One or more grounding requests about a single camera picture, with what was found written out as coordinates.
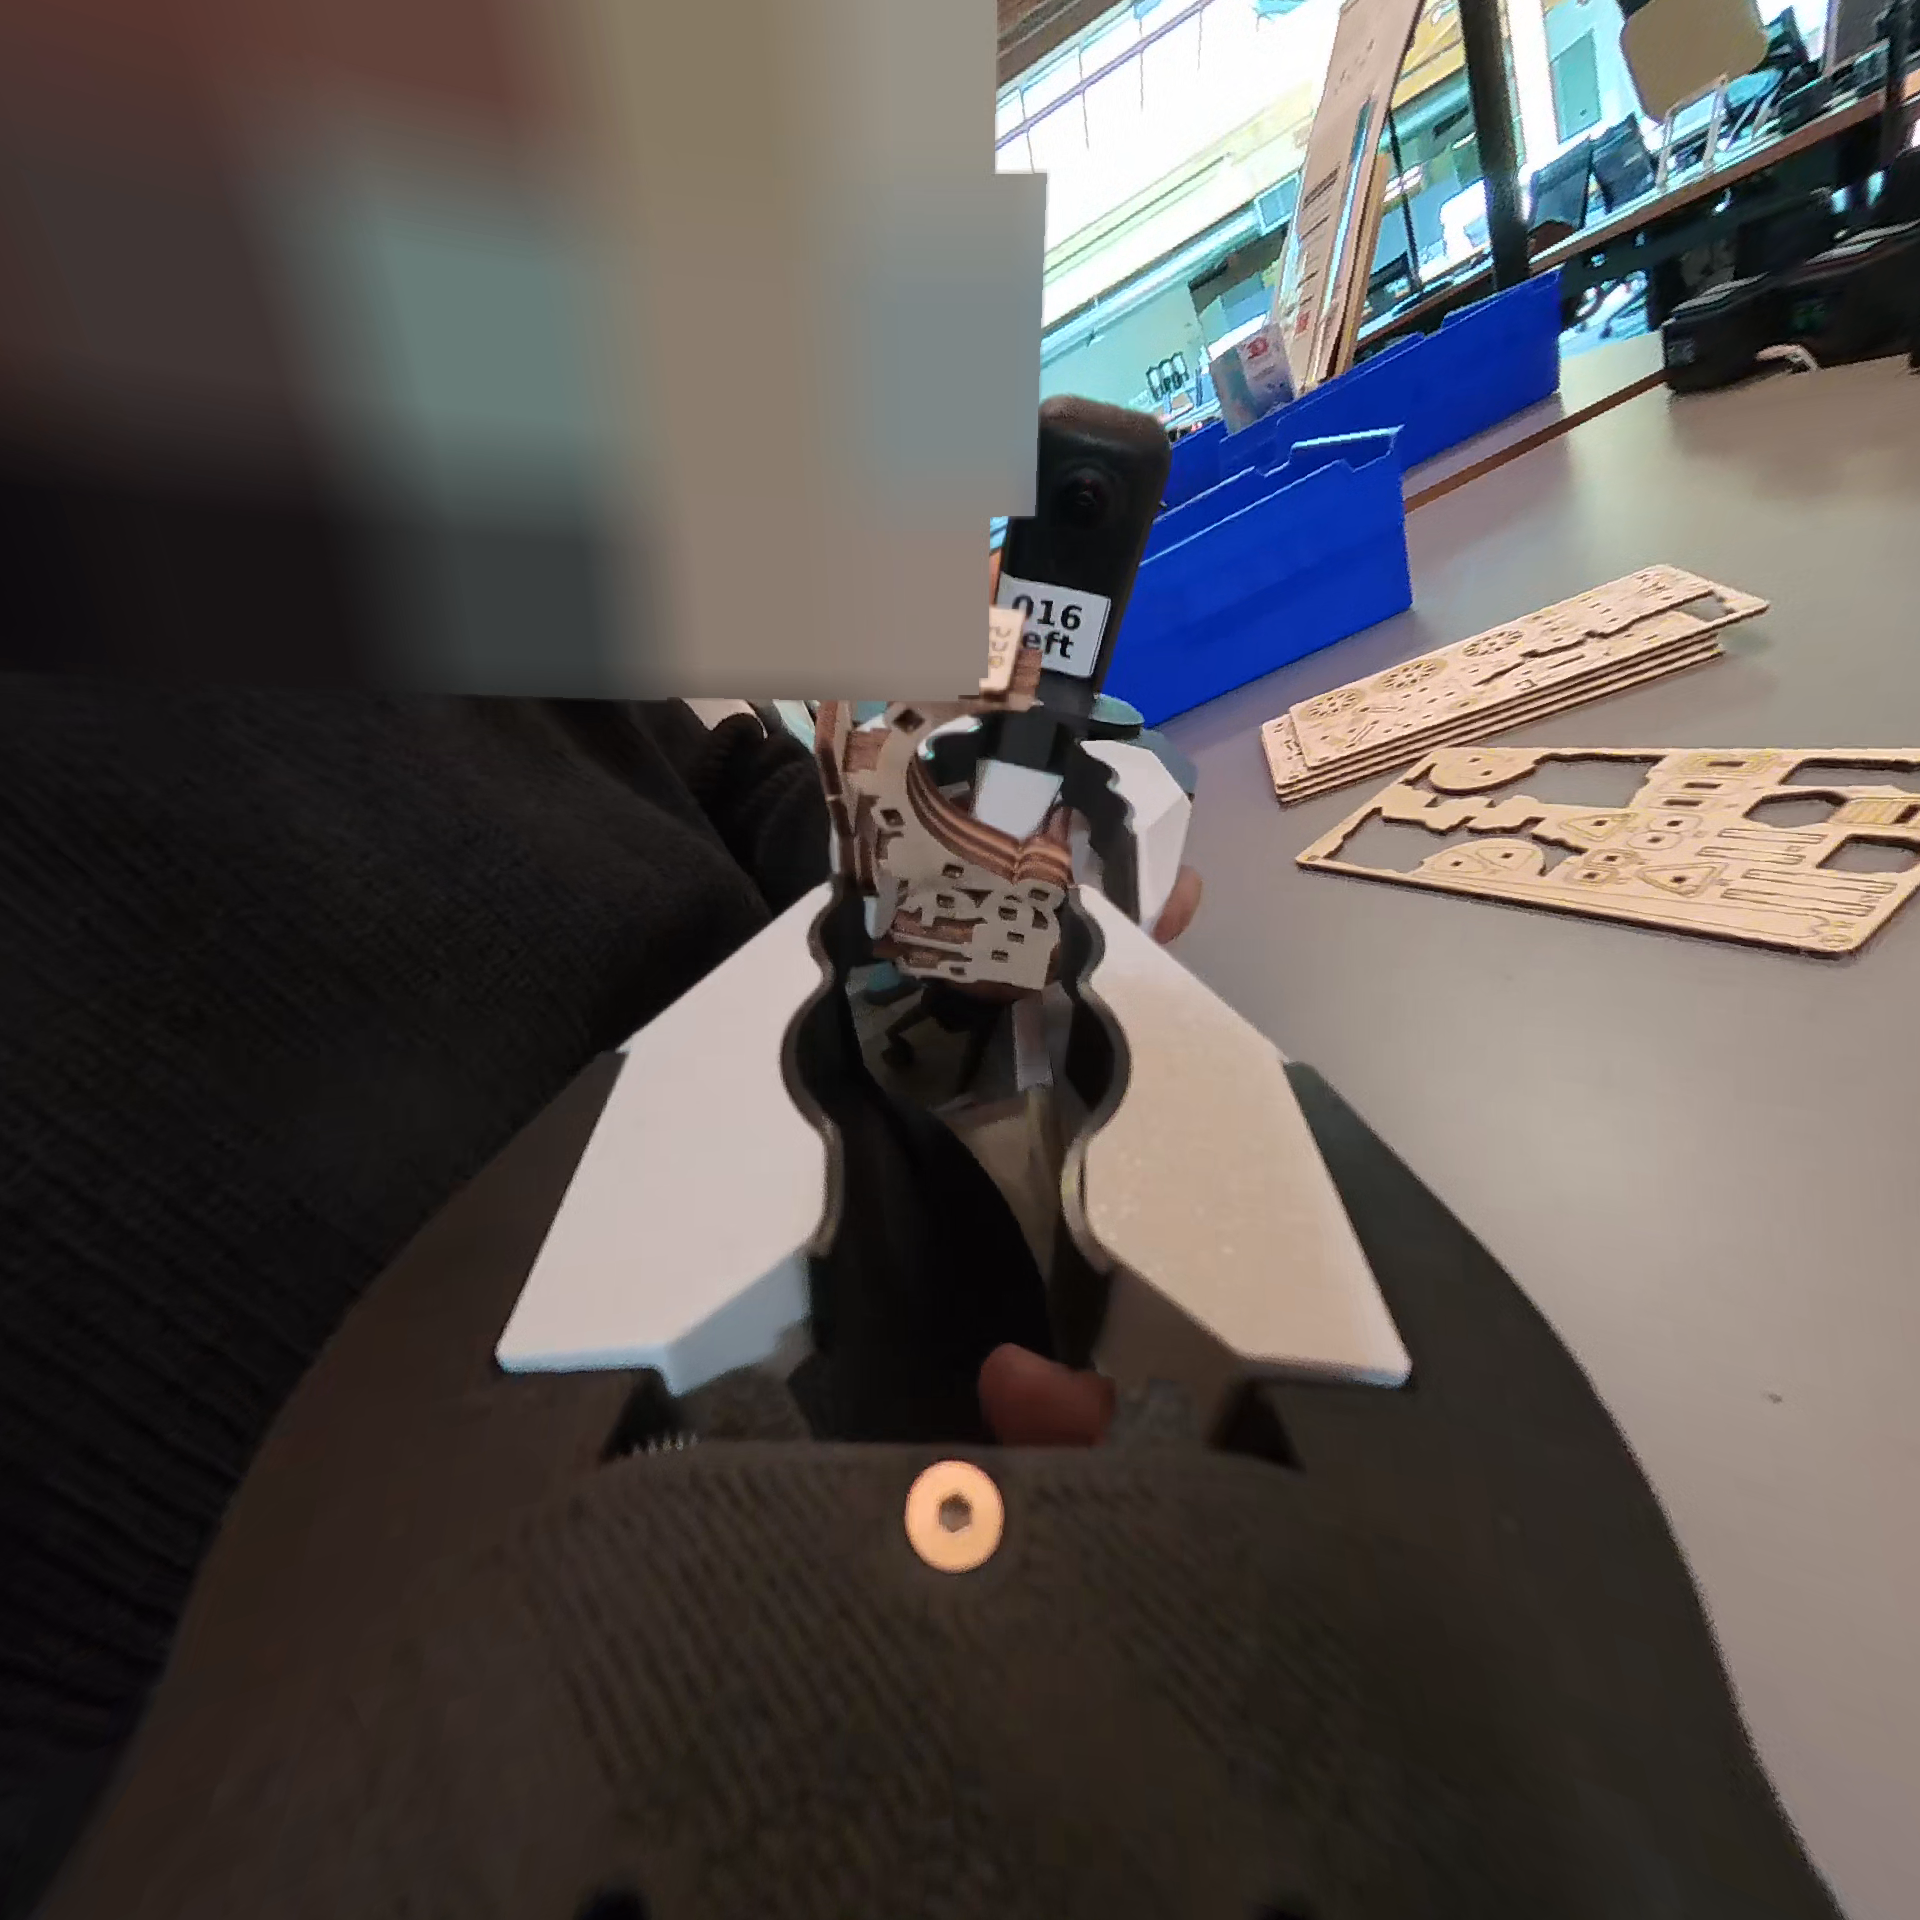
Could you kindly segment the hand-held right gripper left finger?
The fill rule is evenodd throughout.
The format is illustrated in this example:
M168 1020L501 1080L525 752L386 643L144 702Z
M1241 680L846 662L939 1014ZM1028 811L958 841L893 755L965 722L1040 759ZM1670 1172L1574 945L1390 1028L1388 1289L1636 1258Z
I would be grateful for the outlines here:
M814 888L624 1044L498 1337L506 1374L642 1370L688 1395L801 1329L827 1146L785 1042L825 988L830 898Z

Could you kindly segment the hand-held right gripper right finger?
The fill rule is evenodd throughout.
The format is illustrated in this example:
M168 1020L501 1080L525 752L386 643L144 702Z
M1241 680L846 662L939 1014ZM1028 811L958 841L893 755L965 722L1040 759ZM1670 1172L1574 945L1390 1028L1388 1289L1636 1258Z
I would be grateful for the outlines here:
M1405 1345L1281 1051L1102 894L1081 894L1078 922L1078 1011L1116 1047L1064 1175L1096 1370L1402 1388Z

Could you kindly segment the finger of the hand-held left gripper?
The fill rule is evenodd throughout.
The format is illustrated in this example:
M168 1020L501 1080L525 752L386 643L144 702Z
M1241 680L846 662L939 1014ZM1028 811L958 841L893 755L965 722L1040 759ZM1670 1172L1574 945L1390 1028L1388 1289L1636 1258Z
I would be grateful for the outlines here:
M1165 737L1090 737L1067 777L1072 878L1155 922L1184 866L1194 763Z

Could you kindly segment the wooden puzzle model assembly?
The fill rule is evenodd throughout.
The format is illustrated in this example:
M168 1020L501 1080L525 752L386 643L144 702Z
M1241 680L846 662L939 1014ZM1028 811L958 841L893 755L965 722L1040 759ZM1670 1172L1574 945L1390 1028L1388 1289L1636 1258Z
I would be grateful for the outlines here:
M904 975L1012 998L1056 975L1072 889L1064 783L1012 767L1016 824L981 810L1001 729L1025 721L1050 713L1040 649L1011 609L988 614L988 666L966 698L814 713L835 870L868 907L873 952Z

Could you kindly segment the person's right hand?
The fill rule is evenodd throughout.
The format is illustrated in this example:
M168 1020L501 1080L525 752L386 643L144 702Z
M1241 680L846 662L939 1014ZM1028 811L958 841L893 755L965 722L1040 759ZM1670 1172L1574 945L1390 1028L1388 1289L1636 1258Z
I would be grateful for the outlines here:
M1009 1450L1090 1450L1117 1411L1116 1383L1016 1345L990 1353L976 1379L981 1420Z

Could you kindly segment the white red printed box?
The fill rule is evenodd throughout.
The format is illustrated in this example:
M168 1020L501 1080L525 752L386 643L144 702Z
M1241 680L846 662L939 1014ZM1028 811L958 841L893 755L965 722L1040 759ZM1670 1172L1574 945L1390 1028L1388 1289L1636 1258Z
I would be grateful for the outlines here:
M1276 320L1241 327L1235 337L1213 343L1209 375L1216 410L1229 436L1296 400L1285 327Z

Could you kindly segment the small blue plastic bin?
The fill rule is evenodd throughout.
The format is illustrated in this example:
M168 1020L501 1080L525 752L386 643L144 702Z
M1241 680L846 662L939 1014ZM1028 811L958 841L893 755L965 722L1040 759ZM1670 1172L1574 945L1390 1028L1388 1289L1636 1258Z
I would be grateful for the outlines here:
M1157 724L1409 610L1400 436L1300 441L1162 514L1105 691Z

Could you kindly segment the long blue plastic bin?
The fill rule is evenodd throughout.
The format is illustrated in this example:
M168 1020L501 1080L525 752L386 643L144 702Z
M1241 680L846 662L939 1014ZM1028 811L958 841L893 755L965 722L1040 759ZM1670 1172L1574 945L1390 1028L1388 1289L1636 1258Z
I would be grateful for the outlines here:
M1282 467L1294 443L1388 427L1410 468L1534 408L1561 378L1560 282L1546 273L1464 306L1241 430L1213 424L1188 435L1172 446L1163 505Z

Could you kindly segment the stack of wooden part sheets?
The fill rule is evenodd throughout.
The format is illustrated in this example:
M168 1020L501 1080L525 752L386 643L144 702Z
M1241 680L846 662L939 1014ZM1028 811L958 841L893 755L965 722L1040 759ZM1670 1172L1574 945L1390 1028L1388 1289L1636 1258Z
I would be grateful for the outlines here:
M1270 718L1262 751L1276 798L1296 806L1713 662L1723 631L1766 610L1683 568L1636 569Z

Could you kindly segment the tall cardboard box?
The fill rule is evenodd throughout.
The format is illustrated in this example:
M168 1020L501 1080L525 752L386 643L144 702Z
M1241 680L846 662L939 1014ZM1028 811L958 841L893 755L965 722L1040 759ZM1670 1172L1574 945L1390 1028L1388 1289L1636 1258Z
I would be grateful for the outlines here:
M1299 399L1333 375L1360 244L1362 193L1421 12L1421 2L1345 2L1338 12L1270 315Z

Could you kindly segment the black steel column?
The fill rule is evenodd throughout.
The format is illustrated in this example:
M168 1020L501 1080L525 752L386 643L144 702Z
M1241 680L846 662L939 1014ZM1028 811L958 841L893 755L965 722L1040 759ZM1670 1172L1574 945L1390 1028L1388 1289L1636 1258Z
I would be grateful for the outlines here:
M1496 0L1466 0L1457 9L1486 199L1492 282L1496 291L1502 292L1523 283L1529 275L1521 131L1509 83L1505 18L1502 6Z

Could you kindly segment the wooden part sheet with cutouts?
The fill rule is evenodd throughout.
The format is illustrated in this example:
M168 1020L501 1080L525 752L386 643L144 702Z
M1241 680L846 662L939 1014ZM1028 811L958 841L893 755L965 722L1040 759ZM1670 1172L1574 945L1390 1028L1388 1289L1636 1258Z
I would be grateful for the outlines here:
M1438 751L1305 874L1803 955L1916 898L1916 747Z

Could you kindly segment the black equipment bag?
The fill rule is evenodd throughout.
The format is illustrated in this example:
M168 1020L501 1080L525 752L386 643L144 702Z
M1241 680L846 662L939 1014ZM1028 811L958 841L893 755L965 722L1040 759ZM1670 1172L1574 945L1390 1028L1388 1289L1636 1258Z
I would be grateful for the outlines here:
M1670 393L1713 393L1762 369L1844 369L1918 340L1918 222L1865 230L1781 273L1728 279L1661 327Z

